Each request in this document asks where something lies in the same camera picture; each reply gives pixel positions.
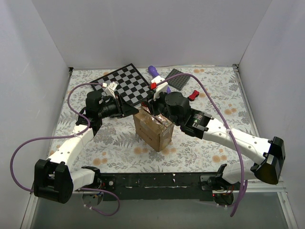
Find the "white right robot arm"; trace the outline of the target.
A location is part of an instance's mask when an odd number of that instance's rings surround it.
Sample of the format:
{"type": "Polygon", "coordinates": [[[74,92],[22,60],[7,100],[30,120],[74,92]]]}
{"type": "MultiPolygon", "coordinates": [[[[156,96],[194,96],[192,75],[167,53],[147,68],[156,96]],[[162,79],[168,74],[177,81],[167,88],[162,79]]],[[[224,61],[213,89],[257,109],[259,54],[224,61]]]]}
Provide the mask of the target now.
{"type": "Polygon", "coordinates": [[[221,144],[230,149],[239,149],[248,157],[243,165],[221,165],[209,186],[228,189],[241,180],[259,179],[267,184],[279,182],[285,161],[285,146],[281,138],[259,138],[237,129],[228,129],[209,114],[191,108],[189,100],[179,92],[161,93],[154,99],[149,95],[142,104],[152,115],[163,115],[191,137],[221,144]]]}

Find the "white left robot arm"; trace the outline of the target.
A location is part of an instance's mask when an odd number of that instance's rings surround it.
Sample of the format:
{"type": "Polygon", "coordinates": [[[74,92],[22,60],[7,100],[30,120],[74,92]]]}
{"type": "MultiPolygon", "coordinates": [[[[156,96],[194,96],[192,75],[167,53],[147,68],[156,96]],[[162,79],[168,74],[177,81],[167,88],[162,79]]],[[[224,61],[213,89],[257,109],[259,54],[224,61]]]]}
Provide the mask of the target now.
{"type": "Polygon", "coordinates": [[[54,154],[47,159],[40,159],[34,168],[34,195],[48,200],[66,203],[73,191],[88,187],[96,191],[102,185],[98,176],[99,169],[85,166],[71,172],[72,164],[83,148],[90,142],[106,117],[124,118],[135,115],[139,110],[121,95],[103,96],[99,91],[87,94],[86,106],[81,110],[73,128],[72,137],[68,138],[54,154]]]}

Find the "brown taped cardboard box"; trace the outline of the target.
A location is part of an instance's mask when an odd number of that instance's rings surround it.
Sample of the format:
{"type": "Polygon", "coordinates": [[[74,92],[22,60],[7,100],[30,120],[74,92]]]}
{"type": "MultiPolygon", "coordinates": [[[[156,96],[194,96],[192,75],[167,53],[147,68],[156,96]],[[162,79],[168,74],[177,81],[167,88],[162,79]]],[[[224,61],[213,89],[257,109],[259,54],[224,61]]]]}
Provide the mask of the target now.
{"type": "Polygon", "coordinates": [[[147,107],[141,106],[133,119],[136,134],[155,151],[162,151],[171,142],[174,124],[164,116],[153,116],[147,107]]]}

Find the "red black utility knife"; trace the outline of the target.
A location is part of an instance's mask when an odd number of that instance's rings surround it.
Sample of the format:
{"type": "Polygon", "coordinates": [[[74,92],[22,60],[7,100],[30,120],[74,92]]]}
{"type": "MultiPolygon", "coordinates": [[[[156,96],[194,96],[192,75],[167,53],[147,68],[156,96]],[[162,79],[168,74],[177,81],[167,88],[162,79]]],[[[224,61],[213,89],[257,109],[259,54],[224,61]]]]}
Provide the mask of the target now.
{"type": "Polygon", "coordinates": [[[193,93],[188,96],[188,100],[189,101],[194,101],[199,96],[199,94],[200,94],[199,91],[194,90],[193,93]]]}

